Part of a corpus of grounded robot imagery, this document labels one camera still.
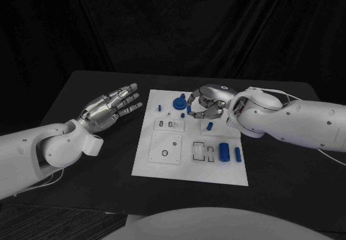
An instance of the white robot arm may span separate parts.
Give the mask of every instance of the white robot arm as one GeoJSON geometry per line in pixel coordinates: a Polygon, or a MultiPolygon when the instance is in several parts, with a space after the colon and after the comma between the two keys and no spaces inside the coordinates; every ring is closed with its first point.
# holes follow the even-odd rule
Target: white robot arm
{"type": "Polygon", "coordinates": [[[118,118],[143,106],[124,108],[140,96],[131,84],[101,95],[85,106],[76,119],[0,136],[0,199],[42,181],[74,164],[82,153],[97,156],[104,140],[94,135],[108,129],[118,118]],[[48,162],[40,166],[39,147],[48,162]]]}
{"type": "Polygon", "coordinates": [[[346,106],[300,99],[283,104],[262,88],[254,87],[236,93],[226,86],[208,84],[192,93],[187,113],[196,119],[219,118],[225,108],[226,125],[247,136],[260,138],[268,133],[277,140],[303,147],[346,152],[346,106]],[[190,110],[196,97],[206,108],[203,112],[190,110]]]}

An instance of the table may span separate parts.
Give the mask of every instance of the table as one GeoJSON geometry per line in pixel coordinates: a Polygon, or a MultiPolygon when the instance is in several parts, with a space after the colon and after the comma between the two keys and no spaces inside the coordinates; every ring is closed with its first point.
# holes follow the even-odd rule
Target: table
{"type": "MultiPolygon", "coordinates": [[[[143,107],[98,133],[104,139],[98,157],[84,154],[65,169],[59,182],[0,203],[144,216],[183,208],[236,208],[314,230],[346,232],[346,167],[317,150],[280,142],[268,134],[260,139],[241,137],[249,186],[131,176],[150,89],[193,92],[205,84],[218,83],[236,91],[249,86],[280,89],[317,101],[311,86],[303,82],[75,71],[42,125],[65,123],[94,98],[131,83],[138,84],[143,107]]],[[[330,154],[343,159],[343,153],[330,154]]]]}

